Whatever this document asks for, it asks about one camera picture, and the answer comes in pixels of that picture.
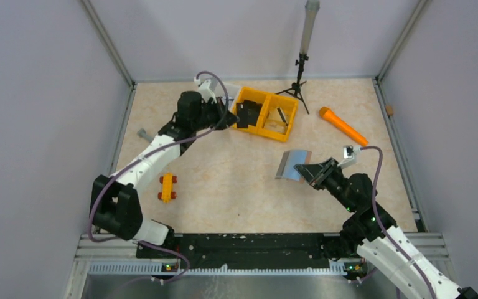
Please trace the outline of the brown leather card holder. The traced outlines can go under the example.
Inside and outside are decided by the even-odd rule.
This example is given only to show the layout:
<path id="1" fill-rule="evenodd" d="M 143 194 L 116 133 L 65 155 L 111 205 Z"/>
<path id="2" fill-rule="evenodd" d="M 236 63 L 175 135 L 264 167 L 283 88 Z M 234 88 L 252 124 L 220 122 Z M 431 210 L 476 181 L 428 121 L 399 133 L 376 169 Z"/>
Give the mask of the brown leather card holder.
<path id="1" fill-rule="evenodd" d="M 312 152 L 306 149 L 291 149 L 283 153 L 275 179 L 303 182 L 302 176 L 295 169 L 295 165 L 308 164 Z"/>

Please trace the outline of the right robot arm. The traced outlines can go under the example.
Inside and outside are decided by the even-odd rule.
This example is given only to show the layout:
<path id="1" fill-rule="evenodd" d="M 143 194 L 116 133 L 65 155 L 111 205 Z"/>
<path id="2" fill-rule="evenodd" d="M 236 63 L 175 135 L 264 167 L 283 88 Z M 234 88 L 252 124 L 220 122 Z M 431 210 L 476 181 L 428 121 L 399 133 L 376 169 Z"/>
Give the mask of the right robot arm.
<path id="1" fill-rule="evenodd" d="M 340 232 L 340 246 L 348 254 L 368 260 L 407 298 L 478 298 L 472 287 L 460 287 L 438 270 L 376 200 L 369 176 L 345 177 L 330 158 L 294 169 L 311 187 L 326 190 L 349 212 Z"/>

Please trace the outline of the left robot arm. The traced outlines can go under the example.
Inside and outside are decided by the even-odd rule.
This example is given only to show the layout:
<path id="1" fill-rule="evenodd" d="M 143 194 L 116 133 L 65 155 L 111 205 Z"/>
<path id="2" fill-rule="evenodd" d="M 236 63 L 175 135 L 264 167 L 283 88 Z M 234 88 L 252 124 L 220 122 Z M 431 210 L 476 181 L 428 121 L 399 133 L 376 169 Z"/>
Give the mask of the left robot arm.
<path id="1" fill-rule="evenodd" d="M 143 216 L 140 196 L 197 138 L 225 130 L 237 121 L 221 99 L 205 99 L 196 91 L 182 92 L 176 112 L 149 146 L 123 169 L 95 179 L 89 223 L 123 240 L 163 245 L 171 228 Z"/>

